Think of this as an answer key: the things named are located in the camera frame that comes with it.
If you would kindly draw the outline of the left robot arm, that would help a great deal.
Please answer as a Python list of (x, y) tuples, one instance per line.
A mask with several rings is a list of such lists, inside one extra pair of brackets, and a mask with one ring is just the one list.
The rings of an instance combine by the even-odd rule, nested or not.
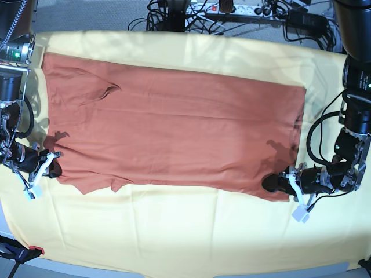
[[(343, 99), (339, 111), (323, 113), (310, 127), (306, 149), (316, 163), (287, 167), (263, 179), (262, 187), (299, 197), (305, 194), (349, 193), (361, 185), (370, 147), (370, 1), (334, 1), (339, 31), (347, 53), (343, 69)], [(311, 149), (312, 135), (323, 122), (337, 116), (343, 125), (333, 160), (318, 158)]]

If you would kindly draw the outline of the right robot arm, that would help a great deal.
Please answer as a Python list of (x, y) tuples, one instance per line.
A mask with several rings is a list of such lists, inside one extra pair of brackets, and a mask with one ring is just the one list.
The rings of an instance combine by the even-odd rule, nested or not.
[(1, 1), (1, 164), (15, 173), (61, 176), (60, 153), (19, 144), (34, 128), (34, 115), (25, 95), (35, 35), (31, 25), (37, 1)]

